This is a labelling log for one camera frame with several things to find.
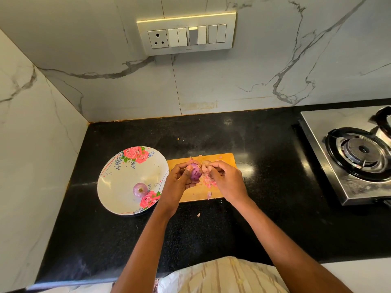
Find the gas stove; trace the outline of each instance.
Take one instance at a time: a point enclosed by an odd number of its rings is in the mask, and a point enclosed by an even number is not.
[[[391,107],[305,111],[299,123],[342,205],[391,198]]]

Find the cutting board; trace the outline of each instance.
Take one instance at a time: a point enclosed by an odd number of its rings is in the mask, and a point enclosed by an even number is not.
[[[197,156],[193,157],[194,160],[202,163],[205,160],[209,161],[217,161],[222,160],[226,163],[236,167],[235,158],[233,157],[232,153],[223,153],[223,154],[215,154],[215,155],[206,155],[206,156]],[[182,162],[187,162],[190,160],[190,157],[187,158],[179,158],[179,159],[170,159],[167,160],[169,164],[170,171],[173,169],[175,165]],[[208,199],[208,192],[212,192],[212,198],[220,198],[223,197],[220,190],[217,187],[212,186],[211,188],[208,188],[203,181],[203,177],[200,178],[200,182],[189,189],[186,189],[185,192],[182,195],[182,198],[180,202],[193,202],[195,200],[205,200]]]

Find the black granite countertop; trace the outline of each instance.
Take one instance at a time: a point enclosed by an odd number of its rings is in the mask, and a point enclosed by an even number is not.
[[[120,275],[151,212],[137,217],[109,212],[98,199],[97,179],[112,156],[141,144],[166,159],[232,152],[249,196],[319,262],[391,256],[391,209],[382,203],[342,207],[297,125],[303,110],[389,104],[388,99],[92,123],[36,287],[114,281]],[[225,199],[182,203],[168,224],[158,274],[228,255],[271,264]]]

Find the white plate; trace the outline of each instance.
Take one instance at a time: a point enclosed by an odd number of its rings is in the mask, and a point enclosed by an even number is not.
[[[98,197],[115,214],[134,215],[153,206],[160,198],[169,166],[164,156],[147,146],[131,147],[111,158],[98,179]],[[138,198],[133,187],[144,183],[148,194]]]

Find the marble wall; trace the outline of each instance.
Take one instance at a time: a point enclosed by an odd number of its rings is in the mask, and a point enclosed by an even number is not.
[[[146,57],[137,20],[236,10],[232,49]],[[88,121],[389,98],[391,0],[0,0]]]
[[[32,285],[88,122],[0,30],[0,292]]]

